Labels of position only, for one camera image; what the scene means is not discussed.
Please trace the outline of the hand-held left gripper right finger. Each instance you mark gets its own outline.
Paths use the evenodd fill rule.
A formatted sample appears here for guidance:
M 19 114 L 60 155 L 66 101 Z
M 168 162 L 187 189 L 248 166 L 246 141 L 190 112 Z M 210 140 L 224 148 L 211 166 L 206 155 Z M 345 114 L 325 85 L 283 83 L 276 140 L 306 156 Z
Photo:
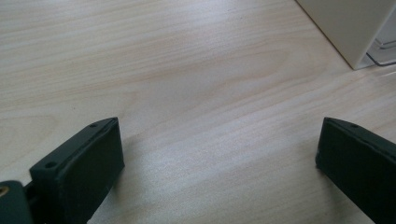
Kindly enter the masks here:
M 396 224 L 396 144 L 357 124 L 326 118 L 316 165 L 375 224 Z

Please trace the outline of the cream white box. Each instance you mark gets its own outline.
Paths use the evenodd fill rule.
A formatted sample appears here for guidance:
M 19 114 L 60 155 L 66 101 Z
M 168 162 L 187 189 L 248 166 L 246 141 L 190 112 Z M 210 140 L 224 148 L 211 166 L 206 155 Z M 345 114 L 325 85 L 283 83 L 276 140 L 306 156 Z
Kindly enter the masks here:
M 367 51 L 396 0 L 296 1 L 354 70 L 375 64 Z

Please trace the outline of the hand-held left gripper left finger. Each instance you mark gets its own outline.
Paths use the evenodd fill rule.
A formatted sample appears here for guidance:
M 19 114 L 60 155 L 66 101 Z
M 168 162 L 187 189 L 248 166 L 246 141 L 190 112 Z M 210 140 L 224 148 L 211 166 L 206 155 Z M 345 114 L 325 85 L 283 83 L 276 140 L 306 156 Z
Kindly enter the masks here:
M 86 224 L 124 168 L 116 118 L 86 126 L 30 168 L 46 224 Z

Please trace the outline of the clear plastic container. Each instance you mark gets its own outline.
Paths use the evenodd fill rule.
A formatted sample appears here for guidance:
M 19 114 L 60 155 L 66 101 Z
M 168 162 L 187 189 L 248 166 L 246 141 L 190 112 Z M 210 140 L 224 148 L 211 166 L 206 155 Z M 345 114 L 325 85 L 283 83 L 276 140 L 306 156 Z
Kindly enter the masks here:
M 396 8 L 379 31 L 367 56 L 378 66 L 396 64 Z

